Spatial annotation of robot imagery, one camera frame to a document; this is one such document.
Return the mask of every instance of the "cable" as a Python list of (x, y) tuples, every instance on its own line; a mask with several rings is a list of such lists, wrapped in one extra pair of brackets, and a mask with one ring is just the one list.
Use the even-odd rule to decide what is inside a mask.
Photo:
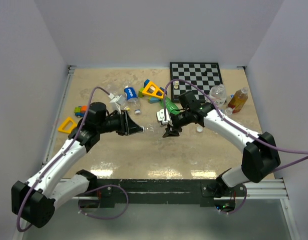
[(29, 198), (29, 196), (31, 195), (32, 191), (35, 189), (35, 187), (38, 185), (38, 183), (41, 181), (41, 179), (45, 176), (45, 174), (49, 171), (50, 168), (53, 167), (53, 165), (55, 165), (56, 162), (59, 161), (59, 159), (63, 156), (63, 154), (65, 154), (66, 152), (68, 152), (68, 150), (72, 147), (72, 145), (74, 144), (74, 142), (76, 141), (76, 139), (78, 138), (78, 135), (84, 125), (84, 122), (86, 120), (86, 117), (87, 117), (87, 113), (88, 113), (88, 110), (89, 110), (89, 106), (91, 104), (91, 101), (92, 101), (92, 98), (93, 98), (93, 95), (94, 95), (94, 92), (96, 91), (96, 89), (100, 89), (102, 90), (103, 92), (105, 92), (107, 95), (109, 95), (109, 92), (107, 92), (105, 89), (103, 89), (102, 87), (100, 86), (97, 86), (95, 87), (92, 92), (90, 93), (90, 96), (89, 96), (89, 100), (88, 100), (88, 104), (87, 104), (87, 109), (86, 109), (86, 113), (82, 119), (82, 122), (77, 130), (77, 133), (76, 135), (74, 136), (73, 140), (71, 141), (71, 143), (68, 145), (68, 147), (61, 153), (59, 154), (47, 167), (46, 169), (40, 174), (40, 176), (37, 178), (37, 180), (34, 182), (34, 184), (31, 186), (31, 188), (29, 189), (29, 191), (27, 192), (26, 196), (24, 197), (24, 200), (19, 208), (19, 212), (18, 212), (18, 215), (17, 215), (17, 221), (16, 221), (16, 226), (17, 226), (17, 230), (19, 232), (25, 232), (27, 231), (31, 226), (32, 224), (30, 224), (29, 226), (27, 226), (26, 228), (22, 229), (21, 226), (20, 226), (20, 219), (21, 219), (21, 215), (23, 213), (23, 210), (24, 210), (24, 207), (25, 207), (25, 204)]
[(166, 85), (165, 90), (164, 90), (164, 117), (165, 117), (165, 119), (166, 119), (166, 112), (167, 112), (167, 111), (166, 111), (166, 91), (167, 91), (167, 88), (169, 87), (169, 85), (171, 85), (171, 83), (174, 82), (174, 81), (182, 81), (182, 82), (184, 82), (184, 83), (186, 83), (186, 84), (191, 85), (191, 86), (194, 87), (195, 89), (197, 89), (200, 93), (202, 93), (202, 94), (213, 104), (213, 106), (215, 107), (216, 112), (218, 113), (218, 115), (221, 117), (222, 120), (224, 120), (227, 124), (231, 125), (232, 127), (236, 128), (237, 130), (239, 130), (240, 132), (242, 132), (242, 133), (245, 134), (246, 136), (250, 137), (251, 139), (253, 139), (253, 140), (259, 142), (260, 144), (262, 144), (262, 145), (264, 145), (264, 146), (266, 146), (266, 147), (268, 147), (268, 148), (274, 149), (274, 150), (276, 150), (276, 151), (280, 151), (280, 152), (284, 152), (284, 153), (290, 153), (290, 154), (302, 154), (302, 155), (307, 155), (307, 156), (302, 157), (302, 158), (300, 158), (300, 159), (298, 159), (298, 160), (295, 160), (295, 161), (293, 161), (293, 162), (291, 162), (291, 163), (288, 163), (288, 164), (286, 164), (286, 165), (284, 165), (284, 166), (277, 167), (273, 172), (282, 170), (282, 169), (284, 169), (284, 168), (290, 167), (290, 166), (292, 166), (292, 165), (294, 165), (294, 164), (300, 163), (300, 162), (302, 162), (302, 161), (308, 159), (308, 151), (292, 150), (292, 149), (286, 149), (286, 148), (276, 147), (276, 146), (270, 145), (270, 144), (268, 144), (268, 143), (266, 143), (266, 142), (264, 142), (264, 141), (262, 141), (262, 140), (260, 140), (260, 139), (258, 139), (258, 138), (256, 138), (256, 137), (254, 137), (253, 135), (250, 135), (247, 131), (245, 131), (244, 129), (240, 128), (239, 126), (233, 124), (233, 123), (230, 122), (228, 119), (226, 119), (226, 117), (224, 117), (224, 116), (222, 115), (222, 113), (221, 113), (220, 110), (218, 109), (217, 105), (214, 103), (214, 101), (213, 101), (206, 93), (204, 93), (204, 91), (202, 91), (202, 90), (199, 89), (197, 86), (195, 86), (194, 84), (192, 84), (192, 83), (190, 83), (190, 82), (188, 82), (188, 81), (186, 81), (186, 80), (182, 80), (182, 79), (173, 79), (173, 80), (171, 80), (171, 81)]
[(106, 188), (112, 188), (112, 187), (120, 189), (120, 190), (124, 193), (124, 195), (125, 195), (125, 197), (126, 197), (126, 205), (125, 205), (124, 209), (123, 209), (119, 214), (117, 214), (117, 215), (115, 215), (115, 216), (95, 216), (95, 215), (91, 215), (91, 214), (89, 214), (89, 213), (84, 212), (84, 211), (82, 210), (82, 208), (81, 208), (81, 205), (78, 204), (79, 212), (82, 213), (82, 214), (84, 214), (84, 215), (86, 215), (86, 216), (88, 216), (88, 217), (91, 217), (91, 218), (94, 218), (94, 219), (101, 219), (101, 220), (116, 219), (116, 218), (120, 217), (122, 214), (124, 214), (124, 212), (125, 212), (125, 211), (127, 210), (127, 208), (128, 208), (129, 199), (128, 199), (128, 195), (127, 195), (126, 191), (125, 191), (122, 187), (120, 187), (120, 186), (118, 186), (118, 185), (110, 184), (110, 185), (100, 186), (100, 187), (95, 188), (95, 189), (93, 189), (93, 190), (86, 191), (86, 192), (84, 192), (83, 194), (89, 194), (89, 193), (98, 191), (98, 190), (100, 190), (100, 189), (106, 189)]
[(238, 206), (238, 207), (235, 207), (235, 209), (233, 211), (230, 211), (230, 212), (222, 212), (221, 213), (224, 213), (224, 214), (234, 214), (235, 212), (237, 212), (238, 210), (241, 209), (241, 207), (244, 205), (244, 203), (246, 202), (246, 199), (247, 199), (247, 188), (246, 186), (243, 184), (243, 188), (244, 188), (244, 198), (243, 198), (243, 201), (241, 202), (241, 204)]

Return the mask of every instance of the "green bottle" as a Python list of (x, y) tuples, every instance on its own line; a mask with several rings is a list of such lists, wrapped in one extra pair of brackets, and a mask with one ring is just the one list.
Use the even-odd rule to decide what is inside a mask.
[[(164, 100), (159, 101), (159, 104), (163, 108), (164, 107)], [(179, 111), (177, 111), (177, 109), (179, 109), (179, 108), (168, 97), (166, 97), (166, 108), (167, 108), (167, 111), (169, 113), (172, 113), (172, 114), (175, 114), (175, 115), (179, 114)]]

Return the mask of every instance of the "blue toy block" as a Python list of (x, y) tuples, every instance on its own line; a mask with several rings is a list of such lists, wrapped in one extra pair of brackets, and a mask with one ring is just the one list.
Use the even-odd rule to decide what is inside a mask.
[(149, 83), (149, 79), (147, 79), (146, 81), (144, 81), (144, 88), (147, 86), (148, 83)]
[(156, 98), (156, 97), (153, 97), (153, 96), (150, 96), (147, 100), (150, 104), (155, 104), (155, 103), (158, 103), (160, 101), (159, 98)]
[[(162, 91), (165, 91), (165, 89), (164, 89), (164, 88), (162, 88), (162, 87), (160, 87), (159, 89), (161, 89)], [(167, 91), (166, 91), (166, 94), (167, 94)]]

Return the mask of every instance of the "orange juice bottle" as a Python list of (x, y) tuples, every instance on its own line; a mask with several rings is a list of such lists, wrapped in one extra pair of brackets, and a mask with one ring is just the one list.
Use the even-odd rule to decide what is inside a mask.
[(233, 113), (238, 113), (242, 109), (248, 99), (247, 93), (248, 88), (245, 86), (234, 94), (234, 97), (227, 105), (229, 108), (233, 109)]

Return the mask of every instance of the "toy block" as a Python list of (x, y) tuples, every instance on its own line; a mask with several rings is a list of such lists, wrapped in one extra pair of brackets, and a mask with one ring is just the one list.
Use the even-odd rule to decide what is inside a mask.
[[(68, 128), (67, 130), (65, 130), (65, 128), (69, 125), (72, 124), (72, 126), (70, 128)], [(69, 116), (68, 118), (66, 118), (66, 120), (59, 126), (58, 131), (60, 131), (61, 133), (66, 133), (66, 134), (70, 134), (72, 132), (72, 130), (77, 127), (77, 123), (74, 122), (74, 120)]]
[(144, 81), (144, 88), (147, 86), (147, 84), (149, 83), (149, 79), (147, 79), (146, 81)]
[[(162, 87), (160, 87), (160, 89), (164, 92), (165, 91), (165, 89), (164, 88), (162, 88)], [(167, 95), (167, 91), (166, 91), (166, 95)]]
[(85, 106), (82, 106), (81, 108), (80, 108), (80, 112), (81, 113), (85, 113), (86, 112), (86, 110), (87, 110), (87, 106), (85, 105)]
[(164, 92), (155, 83), (149, 81), (147, 85), (144, 87), (142, 94), (149, 97), (163, 99)]
[(80, 113), (80, 106), (75, 107), (74, 113)]
[(155, 103), (158, 103), (160, 101), (159, 98), (156, 98), (156, 97), (153, 97), (153, 96), (150, 96), (147, 101), (150, 103), (150, 104), (155, 104)]
[(142, 98), (144, 96), (143, 93), (142, 93), (143, 90), (144, 90), (143, 87), (139, 89), (139, 91), (138, 91), (138, 97), (139, 98)]

